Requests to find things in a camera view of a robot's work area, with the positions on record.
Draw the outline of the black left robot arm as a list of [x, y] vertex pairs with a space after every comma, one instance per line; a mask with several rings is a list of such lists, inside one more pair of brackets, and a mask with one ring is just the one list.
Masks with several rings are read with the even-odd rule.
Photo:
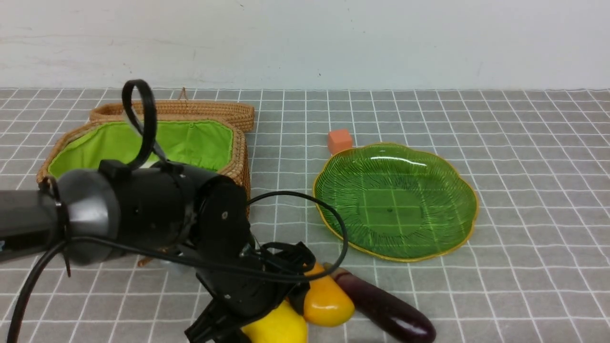
[[244, 326], [264, 318], [310, 278], [303, 244], [255, 247], [246, 191], [231, 178], [180, 163], [48, 176], [37, 190], [1, 191], [1, 261], [40, 254], [11, 318], [15, 343], [41, 272], [62, 254], [67, 268], [127, 254], [193, 267], [212, 300], [185, 330], [190, 343], [248, 343]]

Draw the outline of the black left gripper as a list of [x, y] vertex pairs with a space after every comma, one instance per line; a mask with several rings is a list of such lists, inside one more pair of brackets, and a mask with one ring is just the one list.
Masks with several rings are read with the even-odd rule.
[[[226, 263], [252, 271], [303, 276], [316, 259], [304, 243], [266, 243], [262, 255], [253, 242], [223, 251], [212, 244], [201, 243], [185, 248], [189, 258]], [[304, 282], [272, 282], [259, 278], [197, 268], [196, 278], [211, 295], [204, 311], [185, 330], [190, 343], [251, 343], [244, 326], [256, 322], [275, 310], [291, 293], [304, 293]]]

